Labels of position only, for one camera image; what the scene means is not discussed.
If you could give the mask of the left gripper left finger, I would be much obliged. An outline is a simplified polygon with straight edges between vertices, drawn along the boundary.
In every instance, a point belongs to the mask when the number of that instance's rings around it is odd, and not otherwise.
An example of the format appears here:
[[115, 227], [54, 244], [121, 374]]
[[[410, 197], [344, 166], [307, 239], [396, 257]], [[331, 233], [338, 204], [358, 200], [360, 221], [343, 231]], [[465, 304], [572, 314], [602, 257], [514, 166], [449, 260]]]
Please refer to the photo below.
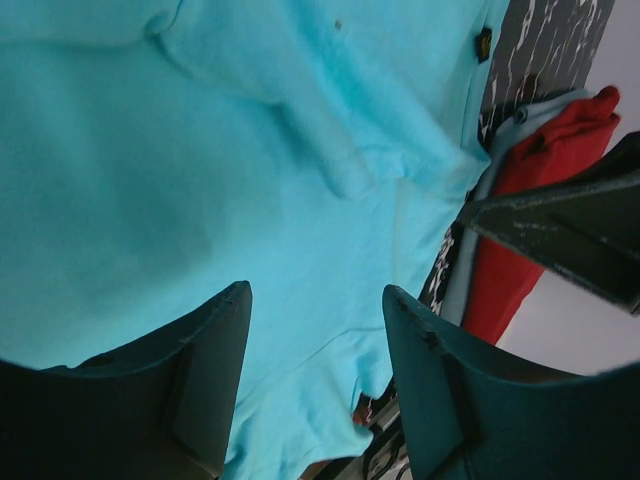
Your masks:
[[75, 368], [1, 365], [5, 479], [217, 479], [251, 318], [238, 281]]

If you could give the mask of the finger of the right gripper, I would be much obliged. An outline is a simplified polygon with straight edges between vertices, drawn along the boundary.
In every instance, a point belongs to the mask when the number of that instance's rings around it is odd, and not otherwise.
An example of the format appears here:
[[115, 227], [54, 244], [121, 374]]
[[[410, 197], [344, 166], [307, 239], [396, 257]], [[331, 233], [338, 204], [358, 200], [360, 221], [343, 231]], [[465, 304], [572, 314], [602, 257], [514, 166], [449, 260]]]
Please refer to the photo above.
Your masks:
[[565, 181], [492, 200], [489, 240], [638, 315], [638, 133]]

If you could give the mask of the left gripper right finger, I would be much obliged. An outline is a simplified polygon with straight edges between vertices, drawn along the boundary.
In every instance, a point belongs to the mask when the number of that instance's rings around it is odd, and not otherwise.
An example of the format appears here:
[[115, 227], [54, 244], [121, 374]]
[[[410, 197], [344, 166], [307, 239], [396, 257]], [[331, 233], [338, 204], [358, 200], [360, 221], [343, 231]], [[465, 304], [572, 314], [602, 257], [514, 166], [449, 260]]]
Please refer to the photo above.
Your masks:
[[383, 312], [416, 479], [635, 479], [639, 367], [592, 376], [499, 349], [399, 287]]

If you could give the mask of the cyan polo shirt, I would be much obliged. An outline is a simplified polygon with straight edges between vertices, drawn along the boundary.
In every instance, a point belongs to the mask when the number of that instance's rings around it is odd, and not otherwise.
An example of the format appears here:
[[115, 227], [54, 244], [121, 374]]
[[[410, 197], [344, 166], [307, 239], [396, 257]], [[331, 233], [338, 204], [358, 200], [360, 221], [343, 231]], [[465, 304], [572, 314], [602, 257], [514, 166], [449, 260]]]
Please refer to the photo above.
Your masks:
[[76, 366], [253, 291], [228, 479], [361, 455], [488, 157], [504, 1], [5, 1], [1, 356]]

